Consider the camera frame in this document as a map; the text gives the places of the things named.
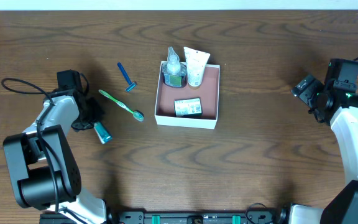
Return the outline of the teal toothpaste tube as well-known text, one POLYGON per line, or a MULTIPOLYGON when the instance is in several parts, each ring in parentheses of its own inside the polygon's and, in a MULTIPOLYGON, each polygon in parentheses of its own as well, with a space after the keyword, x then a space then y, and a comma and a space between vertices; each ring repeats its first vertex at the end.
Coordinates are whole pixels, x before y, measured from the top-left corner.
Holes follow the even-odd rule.
POLYGON ((94 123, 93 129, 98 135, 101 144, 106 144, 107 142, 112 140, 111 134, 100 121, 94 123))

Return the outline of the green toothbrush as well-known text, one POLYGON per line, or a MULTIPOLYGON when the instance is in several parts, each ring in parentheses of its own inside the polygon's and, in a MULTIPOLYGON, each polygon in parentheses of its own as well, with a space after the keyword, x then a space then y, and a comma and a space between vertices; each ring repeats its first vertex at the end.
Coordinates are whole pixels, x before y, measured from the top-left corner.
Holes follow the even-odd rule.
POLYGON ((118 106, 120 106, 124 110, 128 111, 134 117, 134 119, 136 119, 137 121, 139 121, 139 122, 144 121, 144 115, 140 111, 130 109, 126 104, 124 104, 123 102, 115 99, 113 96, 111 96, 108 92, 106 92, 104 90, 98 90, 98 92, 101 95, 103 95, 104 97, 108 98, 109 100, 115 102, 115 104, 117 104, 118 106))

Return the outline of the blue disposable razor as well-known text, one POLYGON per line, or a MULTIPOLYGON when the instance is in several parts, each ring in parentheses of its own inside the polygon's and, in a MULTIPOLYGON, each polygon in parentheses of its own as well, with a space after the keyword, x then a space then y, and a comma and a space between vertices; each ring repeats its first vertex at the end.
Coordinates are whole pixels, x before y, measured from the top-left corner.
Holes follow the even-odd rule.
POLYGON ((125 89, 126 92, 130 92, 131 90, 133 90, 136 86, 137 83, 133 82, 130 78, 129 75, 127 74, 125 68, 123 67, 121 62, 117 63, 118 68, 120 69, 122 76, 124 77, 124 79, 126 80, 128 87, 125 89))

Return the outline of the clear soap pump bottle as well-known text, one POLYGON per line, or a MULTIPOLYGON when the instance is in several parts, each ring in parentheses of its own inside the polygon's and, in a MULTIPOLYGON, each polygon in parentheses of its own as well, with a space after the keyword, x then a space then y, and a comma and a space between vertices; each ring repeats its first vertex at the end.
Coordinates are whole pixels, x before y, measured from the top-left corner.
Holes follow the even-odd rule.
POLYGON ((180 62, 173 47, 168 48, 167 61, 162 63, 164 83, 170 87, 183 88, 186 85, 186 66, 180 62))

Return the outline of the green white soap packet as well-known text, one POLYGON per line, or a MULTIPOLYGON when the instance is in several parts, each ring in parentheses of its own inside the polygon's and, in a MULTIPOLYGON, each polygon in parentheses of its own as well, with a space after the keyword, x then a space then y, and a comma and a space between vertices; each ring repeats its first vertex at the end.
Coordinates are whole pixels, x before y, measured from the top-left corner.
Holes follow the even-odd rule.
POLYGON ((187 100, 175 100, 174 110, 176 117, 202 115, 201 99, 191 98, 187 100))

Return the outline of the white lotion tube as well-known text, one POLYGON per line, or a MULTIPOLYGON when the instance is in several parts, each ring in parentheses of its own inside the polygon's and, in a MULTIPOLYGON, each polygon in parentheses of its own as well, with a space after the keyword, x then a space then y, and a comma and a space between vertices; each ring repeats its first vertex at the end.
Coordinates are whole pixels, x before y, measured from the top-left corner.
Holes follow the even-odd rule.
POLYGON ((209 60, 210 53, 202 52, 200 50, 184 47, 187 82, 192 88, 199 88, 202 81, 206 64, 209 60))

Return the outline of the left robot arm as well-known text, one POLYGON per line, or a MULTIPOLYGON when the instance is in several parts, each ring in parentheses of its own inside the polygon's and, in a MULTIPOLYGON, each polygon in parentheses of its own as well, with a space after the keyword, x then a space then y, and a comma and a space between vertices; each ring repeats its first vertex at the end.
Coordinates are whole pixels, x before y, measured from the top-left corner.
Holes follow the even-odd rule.
POLYGON ((45 223, 112 223, 103 199, 81 183, 81 174, 67 141, 68 132, 93 129, 101 143, 112 136, 101 120, 104 111, 81 84, 85 76, 74 70, 57 73, 58 86, 45 95, 43 109, 22 133, 3 142, 14 198, 22 208, 55 212, 45 223))

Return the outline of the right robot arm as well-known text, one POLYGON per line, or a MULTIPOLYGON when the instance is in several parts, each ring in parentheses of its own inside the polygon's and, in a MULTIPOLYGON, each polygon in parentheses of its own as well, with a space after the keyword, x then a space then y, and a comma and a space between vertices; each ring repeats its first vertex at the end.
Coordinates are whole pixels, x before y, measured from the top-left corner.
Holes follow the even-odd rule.
POLYGON ((339 145, 346 186, 325 207, 295 204, 287 223, 358 223, 358 60, 332 58, 324 82, 308 75, 292 94, 317 122, 331 127, 339 145))

